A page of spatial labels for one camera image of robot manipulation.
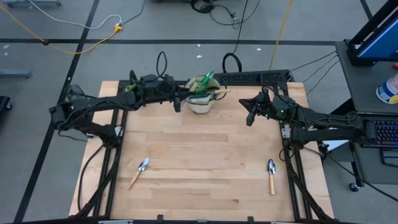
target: wooden tabletop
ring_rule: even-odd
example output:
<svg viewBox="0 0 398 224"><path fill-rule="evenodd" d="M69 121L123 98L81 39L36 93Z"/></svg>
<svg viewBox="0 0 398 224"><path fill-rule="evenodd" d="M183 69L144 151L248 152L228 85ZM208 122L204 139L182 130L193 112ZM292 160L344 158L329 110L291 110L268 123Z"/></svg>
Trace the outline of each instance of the wooden tabletop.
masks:
<svg viewBox="0 0 398 224"><path fill-rule="evenodd" d="M308 106L302 83L288 83L288 87L290 97ZM118 82L103 82L99 96L113 96L117 88ZM247 127L248 112L238 100L256 96L260 87L230 89L208 114L195 114L187 104L176 113L170 103L129 112L111 218L155 220L164 215L165 220L241 221L253 216L256 221L294 221L286 168L278 157L282 149L279 124L256 117L253 126ZM97 112L93 121L109 124L112 113ZM82 166L100 145L98 138L89 139ZM317 148L314 142L307 147ZM82 205L98 186L103 156L104 149L88 165ZM301 151L301 156L308 191L332 217L319 156L309 151ZM128 191L127 185L145 157L150 158L149 166ZM275 195L269 193L269 159L277 169ZM297 193L304 217L298 189ZM76 199L77 186L71 215L77 212Z"/></svg>

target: yellow cable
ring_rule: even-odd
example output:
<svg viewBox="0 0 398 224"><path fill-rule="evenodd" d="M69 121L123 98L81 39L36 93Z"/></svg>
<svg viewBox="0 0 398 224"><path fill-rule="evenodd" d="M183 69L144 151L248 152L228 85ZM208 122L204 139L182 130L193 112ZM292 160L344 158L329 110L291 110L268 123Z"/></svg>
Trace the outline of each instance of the yellow cable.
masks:
<svg viewBox="0 0 398 224"><path fill-rule="evenodd" d="M289 16L289 12L292 9L292 4L293 4L293 0L290 0L289 7L287 8L286 15L284 17L284 21L282 23L282 26L280 27L278 40L276 41L275 48L274 48L274 53L272 54L272 58L271 58L271 63L269 64L269 70L271 70L272 64L274 63L274 57L275 57L276 49L278 48L279 41L282 38L282 32L283 32L283 30L285 28L285 24L286 24L287 17Z"/></svg>
<svg viewBox="0 0 398 224"><path fill-rule="evenodd" d="M41 42L43 42L43 43L45 42L45 40L44 40L43 38L39 37L37 34L35 34L35 33L32 32L29 28L27 28L24 24L22 24L21 22L19 22L19 21L18 21L7 9L5 9L3 6L0 6L0 9L2 9L4 12L6 12L18 25L20 25L22 28L24 28L28 33L32 34L34 37L36 37L37 39L39 39ZM109 39L112 38L117 32L119 32L119 31L121 31L121 30L123 30L123 28L122 28L121 26L116 25L116 26L114 27L114 31L113 31L113 33L112 33L111 35L109 35L107 38L105 38L105 39L99 41L98 43L96 43L95 45L93 45L92 47L90 47L89 49L87 49L87 50L82 50L81 52L69 52L69 51L67 51L67 50L63 50L62 48L57 47L57 46L52 45L52 44L49 44L49 46L52 47L52 48L54 48L54 49L56 49L56 50L59 50L59 51L61 51L61 52L63 52L63 53L66 53L66 54L74 54L74 55L75 55L75 54L83 54L83 53L86 53L86 52L89 52L89 51L93 50L98 44L103 43L103 42L109 40Z"/></svg>

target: wheel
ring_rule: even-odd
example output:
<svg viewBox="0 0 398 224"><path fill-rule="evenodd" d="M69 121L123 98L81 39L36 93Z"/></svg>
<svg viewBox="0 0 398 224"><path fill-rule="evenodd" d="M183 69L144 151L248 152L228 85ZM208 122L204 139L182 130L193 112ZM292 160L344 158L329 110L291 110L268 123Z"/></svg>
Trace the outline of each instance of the wheel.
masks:
<svg viewBox="0 0 398 224"><path fill-rule="evenodd" d="M12 104L10 102L8 102L7 106L6 106L6 110L10 111L12 109Z"/></svg>
<svg viewBox="0 0 398 224"><path fill-rule="evenodd" d="M349 184L349 189L350 189L352 192L358 192L358 191L359 191L359 187L358 187L355 183L350 183L350 184Z"/></svg>

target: white cable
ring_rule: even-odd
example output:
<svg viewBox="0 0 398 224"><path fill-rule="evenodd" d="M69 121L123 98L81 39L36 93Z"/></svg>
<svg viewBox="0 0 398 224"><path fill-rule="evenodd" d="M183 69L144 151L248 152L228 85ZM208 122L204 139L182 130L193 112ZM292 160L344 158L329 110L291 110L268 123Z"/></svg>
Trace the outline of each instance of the white cable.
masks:
<svg viewBox="0 0 398 224"><path fill-rule="evenodd" d="M122 17L121 17L120 15L110 15L110 16L108 16L107 18L105 18L105 20L104 20L98 27L87 27L87 26L84 26L83 24L74 23L74 22L68 22L68 21L62 21L62 20L60 20L60 19L56 19L56 18L54 18L54 17L48 15L45 11L43 11L43 10L42 10L41 8L39 8L38 6L36 6L36 5L33 3L32 0L29 0L29 1L30 1L30 3L32 3L32 5L33 5L36 9L38 9L40 12L43 12L46 16L48 16L49 18L51 18L51 19L53 19L53 20L55 20L55 21L57 21L57 22L63 22L63 23L72 24L72 25L78 25L78 26L82 26L82 27L87 28L87 29L98 29L98 28L100 28L100 27L104 24L104 22L106 22L110 17L117 16L117 17L119 17L119 22L118 22L118 24L122 24L122 23L123 23Z"/></svg>

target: gray floor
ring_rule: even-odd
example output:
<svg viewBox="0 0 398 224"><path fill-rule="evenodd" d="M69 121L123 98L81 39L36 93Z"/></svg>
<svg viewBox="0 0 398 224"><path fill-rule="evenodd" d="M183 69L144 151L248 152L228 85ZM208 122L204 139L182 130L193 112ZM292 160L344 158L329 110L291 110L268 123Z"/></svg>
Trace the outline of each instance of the gray floor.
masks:
<svg viewBox="0 0 398 224"><path fill-rule="evenodd" d="M366 0L375 13L386 0ZM51 15L68 21L85 23L93 0L63 1L62 7L47 6ZM244 1L220 1L240 16ZM250 1L248 12L256 1ZM93 19L99 24L109 14L123 18L137 13L142 1L101 0ZM244 23L242 39L276 40L288 0L261 0L258 11ZM45 38L79 39L83 29L67 24L57 24L35 9L10 9L21 22ZM215 17L229 22L223 11ZM283 40L342 40L352 37L367 21L359 0L295 0L287 20ZM109 35L117 19L108 21L102 28L91 30L89 39ZM32 38L5 13L0 11L0 39ZM182 3L155 4L147 0L144 13L125 25L115 39L235 39L237 30L215 24L208 15L199 14ZM59 44L74 51L77 44ZM273 45L240 45L237 55L243 70L267 70ZM211 69L221 72L222 57L234 49L233 45L155 44L117 45L103 44L81 56L72 83L79 84L91 95L98 94L103 80L126 79L130 69L137 75L155 73L155 61L160 51L169 60L167 73L176 79L187 79ZM332 46L281 45L273 69L295 68L329 52ZM32 172L50 118L47 109L56 104L65 81L72 55L65 55L42 44L0 43L1 68L26 68L32 70L30 79L1 79L0 95L12 98L14 109L2 120L0 129L0 223L12 222L27 182ZM296 80L302 81L322 65L315 63L294 71ZM326 72L324 67L305 82L309 91ZM227 61L227 70L236 71L233 61ZM341 67L330 70L315 90L308 96L310 107L324 113L330 112L349 98ZM70 203L81 164L85 144L54 136L40 173L24 221L62 218L68 215ZM324 166L326 181L336 218L358 223L397 223L398 206L373 189L366 187L351 193L348 184L353 178L330 161ZM378 185L398 196L398 187Z"/></svg>

